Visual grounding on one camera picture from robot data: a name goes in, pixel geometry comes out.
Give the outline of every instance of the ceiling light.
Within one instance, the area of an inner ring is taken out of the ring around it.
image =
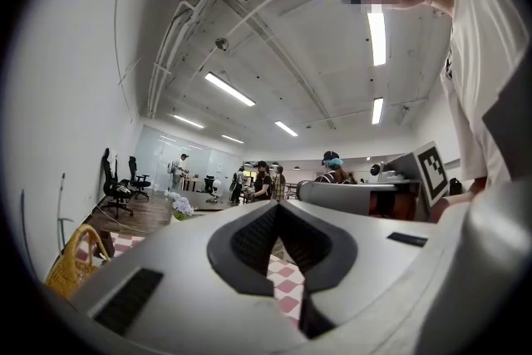
[[[189,125],[192,125],[192,126],[196,126],[196,127],[199,127],[200,129],[203,129],[205,126],[202,126],[202,125],[199,125],[198,123],[194,123],[193,121],[190,121],[190,120],[187,120],[181,116],[176,116],[174,115],[174,117],[177,119],[177,120],[181,120],[181,121],[184,121],[185,123],[188,123]]]
[[[234,96],[239,101],[242,101],[247,106],[254,106],[255,103],[251,101],[246,95],[243,93],[237,91],[234,87],[231,85],[228,85],[225,81],[220,79],[219,77],[215,76],[212,72],[207,74],[205,78],[210,81],[211,83],[215,84],[217,87],[222,89],[223,91],[226,91],[230,95]]]
[[[282,121],[276,121],[275,124],[283,129],[285,132],[289,133],[292,136],[297,136],[298,134],[286,126]]]
[[[373,100],[373,118],[372,124],[376,125],[381,121],[382,106],[384,105],[384,98],[377,98]]]
[[[242,141],[239,141],[238,139],[232,138],[232,137],[227,136],[227,135],[222,135],[222,138],[231,139],[232,141],[238,142],[239,144],[243,144]]]
[[[386,64],[386,28],[384,26],[384,14],[368,13],[369,30],[372,34],[373,65]]]

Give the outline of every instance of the wicker basket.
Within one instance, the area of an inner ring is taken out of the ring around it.
[[[85,234],[89,235],[89,259],[76,259],[77,249]],[[48,274],[46,284],[61,296],[70,298],[81,283],[91,276],[98,267],[92,264],[93,244],[98,244],[106,260],[111,260],[101,243],[100,236],[90,225],[81,225],[66,243],[63,255],[54,263]]]

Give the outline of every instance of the man in white shirt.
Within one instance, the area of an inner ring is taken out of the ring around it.
[[[467,194],[435,206],[437,221],[449,205],[471,201],[487,186],[510,180],[504,159],[482,121],[525,50],[530,15],[523,0],[342,0],[408,8],[426,4],[452,17],[450,55],[441,73],[461,152],[462,179],[474,180]]]
[[[180,189],[181,178],[185,176],[189,171],[186,169],[186,159],[188,155],[181,154],[181,158],[177,160],[177,165],[172,174],[172,190],[176,191]]]

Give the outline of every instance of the ceiling beam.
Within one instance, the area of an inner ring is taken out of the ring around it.
[[[240,4],[238,0],[222,0],[229,6],[239,17],[246,18],[249,15],[249,11]],[[272,30],[269,28],[268,24],[258,15],[254,14],[250,17],[246,24],[259,36],[264,43],[272,50],[273,54],[276,55],[279,60],[284,64],[284,66],[290,71],[293,77],[296,79],[296,82],[307,92],[308,97],[311,99],[313,104],[317,107],[319,112],[322,114],[323,119],[327,121],[328,126],[331,129],[336,129],[333,121],[327,109],[323,105],[322,101],[316,95],[316,92],[312,89],[310,84],[305,80],[303,73],[299,70],[299,67],[296,65],[294,59],[288,53],[286,47],[277,40]]]

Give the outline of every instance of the person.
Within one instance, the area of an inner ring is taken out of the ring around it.
[[[254,182],[254,201],[270,200],[272,198],[272,177],[269,175],[269,166],[266,161],[257,163],[257,179]]]
[[[281,201],[284,198],[284,186],[286,185],[286,179],[283,175],[283,167],[280,165],[277,168],[277,174],[273,180],[273,197],[277,201]]]
[[[181,178],[185,176],[189,171],[186,169],[186,159],[189,157],[186,154],[181,154],[181,158],[177,160],[177,163],[172,169],[172,191],[176,192],[180,190]]]
[[[240,166],[239,171],[236,172],[234,180],[233,194],[231,195],[231,202],[237,205],[240,204],[240,192],[242,191],[242,184],[244,183],[244,167]]]
[[[482,116],[497,100],[528,47],[530,13],[524,0],[342,0],[409,8],[426,4],[452,19],[449,55],[441,72],[459,143],[462,179],[474,180],[465,194],[444,197],[433,207],[437,221],[450,205],[469,202],[510,174]]]
[[[347,173],[342,169],[343,161],[340,155],[334,151],[327,151],[323,154],[322,165],[325,165],[330,172],[318,176],[314,182],[325,182],[328,184],[349,184]]]

